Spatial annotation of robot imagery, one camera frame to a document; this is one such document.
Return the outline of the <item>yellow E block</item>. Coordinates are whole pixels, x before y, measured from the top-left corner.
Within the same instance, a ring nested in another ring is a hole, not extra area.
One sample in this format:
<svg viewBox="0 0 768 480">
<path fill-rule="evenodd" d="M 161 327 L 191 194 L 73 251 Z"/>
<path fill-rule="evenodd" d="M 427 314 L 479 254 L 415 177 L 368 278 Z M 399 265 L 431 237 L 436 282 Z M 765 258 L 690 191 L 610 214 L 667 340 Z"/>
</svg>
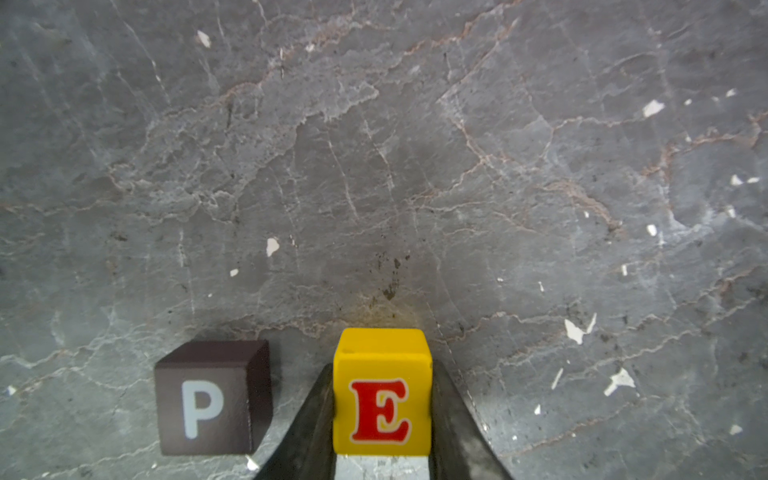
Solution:
<svg viewBox="0 0 768 480">
<path fill-rule="evenodd" d="M 333 360 L 339 455 L 427 456 L 433 357 L 423 331 L 347 328 Z"/>
</svg>

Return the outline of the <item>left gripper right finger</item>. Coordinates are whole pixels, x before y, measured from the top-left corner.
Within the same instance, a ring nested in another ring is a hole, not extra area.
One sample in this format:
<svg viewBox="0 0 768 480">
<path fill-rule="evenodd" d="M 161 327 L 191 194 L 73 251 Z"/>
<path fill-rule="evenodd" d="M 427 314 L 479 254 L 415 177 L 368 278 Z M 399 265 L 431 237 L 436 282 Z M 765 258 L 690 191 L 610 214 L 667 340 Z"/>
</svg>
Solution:
<svg viewBox="0 0 768 480">
<path fill-rule="evenodd" d="M 430 414 L 431 479 L 513 479 L 475 423 L 447 368 L 438 360 L 433 363 Z"/>
</svg>

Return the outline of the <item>dark brown P block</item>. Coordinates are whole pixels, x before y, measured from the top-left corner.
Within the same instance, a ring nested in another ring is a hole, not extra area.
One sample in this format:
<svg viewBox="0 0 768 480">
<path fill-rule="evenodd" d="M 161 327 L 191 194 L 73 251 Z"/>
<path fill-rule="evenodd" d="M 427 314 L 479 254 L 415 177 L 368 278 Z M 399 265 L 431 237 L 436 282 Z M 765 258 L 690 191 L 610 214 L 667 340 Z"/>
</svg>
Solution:
<svg viewBox="0 0 768 480">
<path fill-rule="evenodd" d="M 249 455 L 271 424 L 265 340 L 187 342 L 155 364 L 154 383 L 165 456 Z"/>
</svg>

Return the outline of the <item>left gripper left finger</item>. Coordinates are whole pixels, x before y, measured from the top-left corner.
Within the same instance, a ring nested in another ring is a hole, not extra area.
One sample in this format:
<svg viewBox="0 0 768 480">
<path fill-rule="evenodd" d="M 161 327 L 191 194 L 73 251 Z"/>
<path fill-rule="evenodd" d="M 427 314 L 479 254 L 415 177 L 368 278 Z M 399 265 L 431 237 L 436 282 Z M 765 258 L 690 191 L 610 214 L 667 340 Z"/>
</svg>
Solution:
<svg viewBox="0 0 768 480">
<path fill-rule="evenodd" d="M 333 479 L 337 459 L 333 447 L 334 414 L 333 364 L 329 363 L 254 479 Z"/>
</svg>

